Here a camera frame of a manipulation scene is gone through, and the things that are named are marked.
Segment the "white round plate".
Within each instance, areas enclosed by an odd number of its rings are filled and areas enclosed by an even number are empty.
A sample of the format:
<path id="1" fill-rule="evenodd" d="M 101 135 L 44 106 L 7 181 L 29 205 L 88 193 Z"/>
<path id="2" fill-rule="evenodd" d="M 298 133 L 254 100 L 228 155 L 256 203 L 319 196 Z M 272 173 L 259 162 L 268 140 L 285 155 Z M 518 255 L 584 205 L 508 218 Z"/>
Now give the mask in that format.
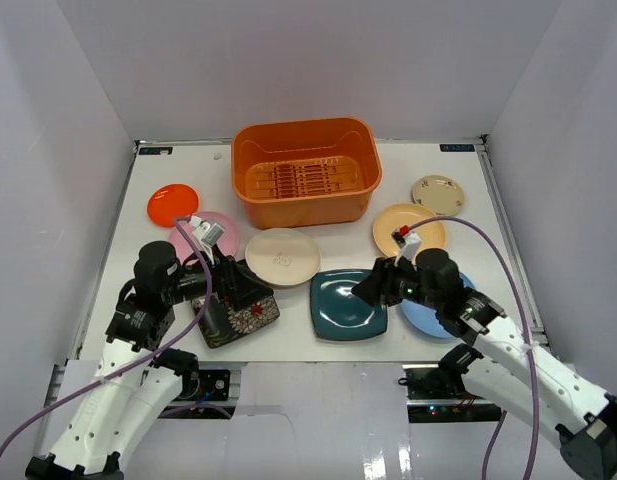
<path id="1" fill-rule="evenodd" d="M 311 280 L 321 267 L 317 243 L 289 228 L 271 228 L 254 235 L 245 247 L 249 269 L 261 280 L 292 287 Z"/>

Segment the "pink round plate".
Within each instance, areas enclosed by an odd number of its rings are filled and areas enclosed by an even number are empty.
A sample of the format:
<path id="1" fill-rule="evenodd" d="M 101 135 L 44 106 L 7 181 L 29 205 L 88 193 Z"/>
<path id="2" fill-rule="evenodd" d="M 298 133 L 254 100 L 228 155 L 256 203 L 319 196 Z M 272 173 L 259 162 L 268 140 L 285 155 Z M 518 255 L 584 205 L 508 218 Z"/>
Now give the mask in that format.
<path id="1" fill-rule="evenodd" d="M 217 211 L 198 211 L 195 216 L 203 220 L 217 221 L 225 228 L 224 234 L 218 242 L 218 247 L 224 255 L 234 256 L 240 245 L 240 235 L 236 223 L 229 216 Z M 176 228 L 173 228 L 169 234 L 168 241 L 174 246 L 176 255 L 181 262 L 184 262 L 192 253 L 193 250 L 181 236 Z"/>

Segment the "teal square plate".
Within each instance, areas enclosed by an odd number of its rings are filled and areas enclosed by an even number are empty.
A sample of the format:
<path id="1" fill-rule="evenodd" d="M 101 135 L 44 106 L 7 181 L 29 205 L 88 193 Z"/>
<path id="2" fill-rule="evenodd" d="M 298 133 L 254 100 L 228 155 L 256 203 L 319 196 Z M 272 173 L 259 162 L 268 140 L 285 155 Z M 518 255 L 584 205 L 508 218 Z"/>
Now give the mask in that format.
<path id="1" fill-rule="evenodd" d="M 317 273 L 310 285 L 310 313 L 315 335 L 335 342 L 362 341 L 387 331 L 385 307 L 371 307 L 352 293 L 366 269 L 338 269 Z"/>

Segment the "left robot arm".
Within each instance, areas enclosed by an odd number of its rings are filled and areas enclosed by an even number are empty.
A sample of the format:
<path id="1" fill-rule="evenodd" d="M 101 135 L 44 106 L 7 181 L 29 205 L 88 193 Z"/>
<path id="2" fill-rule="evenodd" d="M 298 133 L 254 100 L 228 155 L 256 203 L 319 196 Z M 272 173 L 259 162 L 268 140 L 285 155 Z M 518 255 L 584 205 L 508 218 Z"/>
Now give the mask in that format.
<path id="1" fill-rule="evenodd" d="M 219 248 L 183 265 L 167 241 L 144 245 L 122 287 L 91 384 L 65 431 L 44 457 L 30 460 L 28 479 L 121 479 L 143 436 L 176 398 L 199 387 L 196 355 L 162 339 L 174 306 L 199 300 L 197 316 L 230 322 L 274 298 L 244 262 Z"/>

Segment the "cream patterned small plate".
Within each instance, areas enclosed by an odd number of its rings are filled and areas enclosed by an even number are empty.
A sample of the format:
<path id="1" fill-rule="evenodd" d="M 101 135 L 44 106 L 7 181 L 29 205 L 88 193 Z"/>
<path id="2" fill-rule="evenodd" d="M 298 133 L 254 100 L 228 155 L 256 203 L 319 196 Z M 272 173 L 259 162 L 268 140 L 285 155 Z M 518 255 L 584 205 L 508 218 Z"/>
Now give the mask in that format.
<path id="1" fill-rule="evenodd" d="M 412 199 L 436 215 L 457 215 L 465 205 L 465 193 L 455 180 L 442 175 L 427 175 L 412 187 Z"/>

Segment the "light blue round plate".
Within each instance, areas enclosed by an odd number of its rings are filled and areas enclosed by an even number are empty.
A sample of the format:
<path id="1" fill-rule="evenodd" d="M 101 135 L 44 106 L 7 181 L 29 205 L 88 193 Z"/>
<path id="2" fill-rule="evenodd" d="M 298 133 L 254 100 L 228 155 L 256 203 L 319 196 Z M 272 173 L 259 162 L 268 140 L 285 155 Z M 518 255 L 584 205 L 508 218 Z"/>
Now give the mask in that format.
<path id="1" fill-rule="evenodd" d="M 442 340 L 454 339 L 437 320 L 433 309 L 409 300 L 403 300 L 400 308 L 406 320 L 423 334 Z"/>

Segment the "orange round plate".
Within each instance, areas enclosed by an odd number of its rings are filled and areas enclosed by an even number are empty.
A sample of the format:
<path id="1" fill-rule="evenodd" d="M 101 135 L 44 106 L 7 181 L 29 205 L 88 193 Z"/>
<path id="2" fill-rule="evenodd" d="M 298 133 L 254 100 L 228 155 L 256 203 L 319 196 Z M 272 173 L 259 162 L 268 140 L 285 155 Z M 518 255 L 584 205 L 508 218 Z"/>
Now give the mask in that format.
<path id="1" fill-rule="evenodd" d="M 155 191 L 147 202 L 146 211 L 154 224 L 169 228 L 175 218 L 195 213 L 199 204 L 199 196 L 192 187 L 175 183 Z"/>

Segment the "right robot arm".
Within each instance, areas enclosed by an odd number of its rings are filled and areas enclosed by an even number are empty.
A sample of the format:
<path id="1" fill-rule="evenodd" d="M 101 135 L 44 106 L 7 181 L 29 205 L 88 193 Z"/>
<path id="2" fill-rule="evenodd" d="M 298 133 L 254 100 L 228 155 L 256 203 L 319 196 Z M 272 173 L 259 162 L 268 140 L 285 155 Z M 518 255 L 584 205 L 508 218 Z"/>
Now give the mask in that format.
<path id="1" fill-rule="evenodd" d="M 541 430 L 581 478 L 617 474 L 617 394 L 524 339 L 501 307 L 463 284 L 445 251 L 424 250 L 413 261 L 379 258 L 352 292 L 371 306 L 408 300 L 434 310 L 464 344 L 451 353 L 458 363 L 439 374 L 447 396 L 463 398 L 476 386 L 477 396 Z"/>

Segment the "yellow bear plate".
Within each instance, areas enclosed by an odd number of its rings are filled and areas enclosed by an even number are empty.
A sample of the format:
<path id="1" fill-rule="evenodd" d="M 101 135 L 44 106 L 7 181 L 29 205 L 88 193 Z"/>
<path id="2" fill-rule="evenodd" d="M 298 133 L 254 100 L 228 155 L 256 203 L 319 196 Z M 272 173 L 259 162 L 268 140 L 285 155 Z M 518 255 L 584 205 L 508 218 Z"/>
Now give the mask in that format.
<path id="1" fill-rule="evenodd" d="M 396 256 L 399 248 L 392 238 L 392 232 L 434 216 L 432 211 L 418 204 L 399 203 L 389 206 L 380 212 L 373 222 L 372 234 L 375 244 L 386 257 Z M 446 230 L 439 221 L 417 227 L 415 233 L 422 241 L 418 252 L 430 248 L 443 249 L 446 247 Z"/>

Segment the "black floral square plate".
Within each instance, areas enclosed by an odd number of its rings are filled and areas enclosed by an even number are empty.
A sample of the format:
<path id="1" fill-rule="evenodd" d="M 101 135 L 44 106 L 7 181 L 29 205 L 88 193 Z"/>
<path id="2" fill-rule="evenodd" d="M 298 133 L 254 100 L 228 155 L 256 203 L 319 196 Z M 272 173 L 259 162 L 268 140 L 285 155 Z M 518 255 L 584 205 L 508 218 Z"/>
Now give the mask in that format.
<path id="1" fill-rule="evenodd" d="M 274 295 L 249 308 L 234 311 L 229 300 L 221 300 L 216 293 L 212 293 L 198 328 L 206 345 L 216 349 L 261 330 L 275 322 L 279 316 L 280 310 Z"/>

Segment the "orange plastic bin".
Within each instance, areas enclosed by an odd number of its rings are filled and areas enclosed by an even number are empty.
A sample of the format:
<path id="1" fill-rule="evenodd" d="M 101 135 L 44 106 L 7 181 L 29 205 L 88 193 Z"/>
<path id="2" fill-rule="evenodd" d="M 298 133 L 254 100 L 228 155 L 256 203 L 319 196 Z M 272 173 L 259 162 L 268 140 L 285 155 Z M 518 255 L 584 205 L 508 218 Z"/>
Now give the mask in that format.
<path id="1" fill-rule="evenodd" d="M 359 220 L 382 179 L 369 126 L 355 118 L 257 124 L 232 139 L 231 179 L 259 229 Z"/>

